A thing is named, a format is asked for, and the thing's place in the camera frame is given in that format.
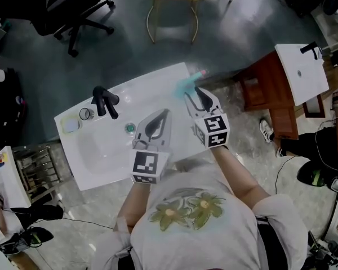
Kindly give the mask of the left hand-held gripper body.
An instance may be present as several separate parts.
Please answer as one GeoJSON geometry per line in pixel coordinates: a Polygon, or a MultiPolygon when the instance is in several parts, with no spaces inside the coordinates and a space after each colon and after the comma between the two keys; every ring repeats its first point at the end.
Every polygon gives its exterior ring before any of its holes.
{"type": "Polygon", "coordinates": [[[134,183],[156,185],[161,180],[170,160],[168,150],[160,150],[143,140],[134,140],[130,151],[129,170],[134,183]]]}

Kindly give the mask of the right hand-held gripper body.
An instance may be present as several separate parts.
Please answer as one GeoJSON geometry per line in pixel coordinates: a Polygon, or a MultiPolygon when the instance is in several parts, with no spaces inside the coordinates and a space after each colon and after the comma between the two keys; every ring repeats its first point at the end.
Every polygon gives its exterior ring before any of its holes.
{"type": "Polygon", "coordinates": [[[193,119],[193,133],[206,149],[223,146],[229,139],[228,117],[222,113],[206,114],[201,118],[193,119]]]}

